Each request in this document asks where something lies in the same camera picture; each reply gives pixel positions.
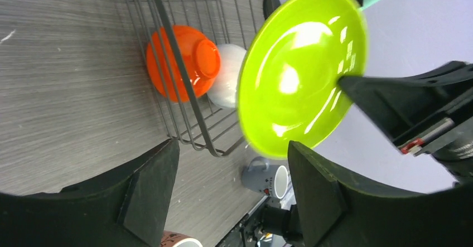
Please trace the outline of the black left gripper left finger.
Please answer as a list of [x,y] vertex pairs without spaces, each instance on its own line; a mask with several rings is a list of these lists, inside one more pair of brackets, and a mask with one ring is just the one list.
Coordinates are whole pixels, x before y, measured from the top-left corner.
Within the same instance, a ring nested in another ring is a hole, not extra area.
[[1,245],[160,246],[179,158],[168,139],[58,193],[2,193]]

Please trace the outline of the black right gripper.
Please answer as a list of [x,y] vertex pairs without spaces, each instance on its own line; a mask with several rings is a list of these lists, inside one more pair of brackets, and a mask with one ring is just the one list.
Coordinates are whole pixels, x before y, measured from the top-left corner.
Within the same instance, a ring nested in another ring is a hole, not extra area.
[[472,182],[472,64],[401,78],[343,76],[338,85],[403,154],[429,154]]

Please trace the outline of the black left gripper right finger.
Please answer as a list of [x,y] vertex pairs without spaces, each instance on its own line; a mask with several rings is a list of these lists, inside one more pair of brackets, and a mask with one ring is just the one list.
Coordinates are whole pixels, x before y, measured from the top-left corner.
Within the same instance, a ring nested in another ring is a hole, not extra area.
[[471,246],[472,184],[423,194],[367,178],[300,142],[288,163],[306,246]]

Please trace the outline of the pink floral mug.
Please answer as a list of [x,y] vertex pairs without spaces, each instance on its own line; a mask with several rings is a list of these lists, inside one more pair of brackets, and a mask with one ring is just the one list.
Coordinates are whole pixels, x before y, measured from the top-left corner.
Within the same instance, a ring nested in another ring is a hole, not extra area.
[[202,243],[193,237],[172,231],[164,231],[161,247],[203,247]]

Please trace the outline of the lime green plate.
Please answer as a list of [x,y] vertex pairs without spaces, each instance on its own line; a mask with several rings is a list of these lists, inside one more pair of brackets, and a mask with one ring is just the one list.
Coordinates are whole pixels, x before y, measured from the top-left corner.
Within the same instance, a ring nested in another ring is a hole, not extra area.
[[368,29],[360,9],[336,0],[284,2],[254,38],[239,75],[241,130],[259,154],[285,159],[290,141],[313,148],[351,107],[337,81],[362,76]]

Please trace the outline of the white bowl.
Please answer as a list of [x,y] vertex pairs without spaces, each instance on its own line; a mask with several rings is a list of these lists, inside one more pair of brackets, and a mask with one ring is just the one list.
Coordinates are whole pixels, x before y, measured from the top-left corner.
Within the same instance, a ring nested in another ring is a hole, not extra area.
[[236,106],[239,73],[247,51],[232,43],[219,44],[217,48],[221,58],[220,71],[206,94],[216,106],[233,109]]

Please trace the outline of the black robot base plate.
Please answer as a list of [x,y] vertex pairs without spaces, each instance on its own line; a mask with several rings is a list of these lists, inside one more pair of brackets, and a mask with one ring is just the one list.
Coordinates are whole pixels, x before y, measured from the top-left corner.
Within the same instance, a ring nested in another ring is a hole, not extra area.
[[281,236],[289,246],[305,246],[297,205],[288,210],[266,197],[217,243],[217,246],[257,246],[267,234]]

